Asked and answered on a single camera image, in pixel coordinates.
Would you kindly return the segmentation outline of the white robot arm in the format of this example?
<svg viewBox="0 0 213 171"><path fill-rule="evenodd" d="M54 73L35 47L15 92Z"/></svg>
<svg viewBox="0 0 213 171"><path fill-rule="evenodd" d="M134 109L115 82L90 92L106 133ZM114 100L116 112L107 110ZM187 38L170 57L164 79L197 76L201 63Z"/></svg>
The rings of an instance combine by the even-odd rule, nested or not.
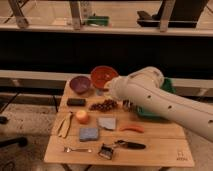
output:
<svg viewBox="0 0 213 171"><path fill-rule="evenodd" d="M129 100L213 142L213 106L168 93L161 89L163 82L158 68L145 67L110 80L109 95Z"/></svg>

